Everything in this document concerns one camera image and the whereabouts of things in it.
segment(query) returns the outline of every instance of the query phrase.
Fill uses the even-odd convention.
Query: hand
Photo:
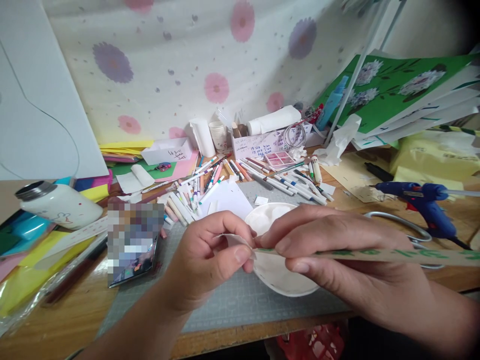
[[[379,221],[325,206],[301,205],[255,239],[286,257],[286,267],[312,279],[366,319],[397,332],[419,326],[434,297],[418,264],[307,257],[317,251],[412,249],[402,232]]]
[[[213,290],[241,267],[253,270],[252,251],[246,245],[228,247],[220,234],[236,234],[255,247],[257,233],[230,211],[220,211],[190,224],[159,285],[167,305],[181,313],[202,306]]]

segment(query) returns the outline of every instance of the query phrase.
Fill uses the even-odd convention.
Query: white board
[[[0,180],[108,170],[38,0],[0,3]]]

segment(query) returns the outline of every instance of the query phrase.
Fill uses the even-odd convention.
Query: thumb
[[[320,287],[328,290],[347,304],[361,307],[365,301],[365,276],[344,264],[327,258],[300,257],[286,259],[291,272],[305,275]]]
[[[215,289],[230,279],[247,262],[250,255],[252,255],[252,251],[248,246],[237,245],[227,247],[209,259],[208,271],[211,279],[209,290]]]

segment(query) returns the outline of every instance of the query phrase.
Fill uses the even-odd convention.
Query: cutting mat
[[[298,195],[288,196],[276,189],[268,191],[255,181],[240,183],[239,186],[252,205],[257,196],[269,198],[271,203],[282,202],[295,205],[308,203]],[[171,229],[159,254],[163,267],[155,278],[145,277],[120,287],[97,336],[115,324],[163,275],[184,231],[185,228],[178,222]],[[240,270],[229,281],[218,287],[203,307],[193,312],[182,332],[231,328],[347,310],[349,308],[342,301],[321,288],[308,296],[286,297],[269,289],[255,274],[246,274]]]

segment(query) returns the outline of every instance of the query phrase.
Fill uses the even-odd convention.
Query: smartphone
[[[152,243],[146,252],[140,254],[135,260],[128,264],[117,276],[117,278],[110,284],[109,288],[123,284],[127,281],[134,280],[142,275],[145,275],[152,269],[155,269],[157,259],[159,234],[152,240]]]

